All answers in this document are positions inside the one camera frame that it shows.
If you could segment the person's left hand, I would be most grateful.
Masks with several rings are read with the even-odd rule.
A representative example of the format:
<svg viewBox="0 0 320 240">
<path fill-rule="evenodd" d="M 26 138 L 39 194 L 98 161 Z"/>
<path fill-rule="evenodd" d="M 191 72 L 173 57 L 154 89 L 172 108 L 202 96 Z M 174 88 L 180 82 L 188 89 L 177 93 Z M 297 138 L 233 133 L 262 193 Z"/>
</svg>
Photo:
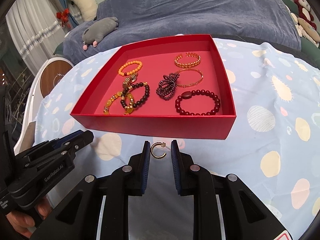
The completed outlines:
<svg viewBox="0 0 320 240">
<path fill-rule="evenodd" d="M 46 196 L 38 202 L 36 209 L 42 219 L 46 219 L 48 217 L 52 211 L 52 207 Z M 28 239 L 31 237 L 33 233 L 29 230 L 29 228 L 35 226 L 35 221 L 31 216 L 18 211 L 12 211 L 6 215 L 6 218 L 16 232 L 20 233 L 24 237 L 27 237 Z"/>
</svg>

